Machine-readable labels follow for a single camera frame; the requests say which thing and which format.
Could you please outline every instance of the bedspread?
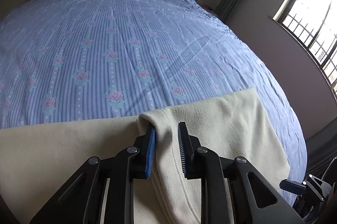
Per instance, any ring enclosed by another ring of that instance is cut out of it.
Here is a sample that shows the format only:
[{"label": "bedspread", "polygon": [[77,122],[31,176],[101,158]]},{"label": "bedspread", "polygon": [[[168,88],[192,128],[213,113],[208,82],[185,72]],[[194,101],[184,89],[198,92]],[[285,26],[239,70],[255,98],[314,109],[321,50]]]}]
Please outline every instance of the bedspread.
[{"label": "bedspread", "polygon": [[302,181],[304,138],[283,90],[194,0],[32,0],[0,25],[0,128],[138,115],[251,87],[289,178]]}]

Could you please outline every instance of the white towel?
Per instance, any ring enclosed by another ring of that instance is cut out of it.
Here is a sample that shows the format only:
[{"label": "white towel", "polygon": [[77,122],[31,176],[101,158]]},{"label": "white towel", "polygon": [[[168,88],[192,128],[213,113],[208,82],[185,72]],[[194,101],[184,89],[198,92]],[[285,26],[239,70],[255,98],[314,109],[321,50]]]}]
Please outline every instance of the white towel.
[{"label": "white towel", "polygon": [[0,130],[0,193],[29,223],[90,156],[107,158],[133,144],[148,121],[156,127],[151,180],[136,180],[135,223],[199,223],[200,181],[183,177],[177,125],[185,121],[221,157],[246,157],[279,190],[289,164],[254,89],[137,116],[73,121]]}]

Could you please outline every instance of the black mount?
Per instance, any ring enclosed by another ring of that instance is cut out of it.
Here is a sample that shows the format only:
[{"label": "black mount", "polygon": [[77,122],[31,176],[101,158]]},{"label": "black mount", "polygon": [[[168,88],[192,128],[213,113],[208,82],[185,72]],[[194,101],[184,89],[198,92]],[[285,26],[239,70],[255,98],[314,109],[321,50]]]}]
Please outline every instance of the black mount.
[{"label": "black mount", "polygon": [[222,158],[202,147],[178,125],[182,169],[187,179],[202,180],[201,224],[230,223],[224,178],[228,179],[236,224],[303,224],[296,211],[244,157]]},{"label": "black mount", "polygon": [[30,224],[134,223],[134,179],[152,171],[155,129],[115,157],[89,158],[33,217]]}]

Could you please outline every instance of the metal pivot bolt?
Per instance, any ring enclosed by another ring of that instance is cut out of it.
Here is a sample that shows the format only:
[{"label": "metal pivot bolt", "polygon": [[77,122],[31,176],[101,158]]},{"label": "metal pivot bolt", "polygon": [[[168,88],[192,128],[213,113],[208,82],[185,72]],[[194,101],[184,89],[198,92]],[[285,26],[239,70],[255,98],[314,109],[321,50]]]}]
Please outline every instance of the metal pivot bolt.
[{"label": "metal pivot bolt", "polygon": [[94,165],[98,162],[98,158],[97,157],[91,157],[91,158],[89,158],[88,162],[89,162],[89,164]]},{"label": "metal pivot bolt", "polygon": [[245,164],[247,162],[247,159],[244,158],[244,157],[237,157],[236,161],[237,161],[237,163]]},{"label": "metal pivot bolt", "polygon": [[128,153],[136,153],[138,151],[137,147],[135,146],[130,146],[128,149],[127,149],[127,152]]},{"label": "metal pivot bolt", "polygon": [[197,148],[198,153],[207,153],[207,148],[206,147],[198,147]]}]

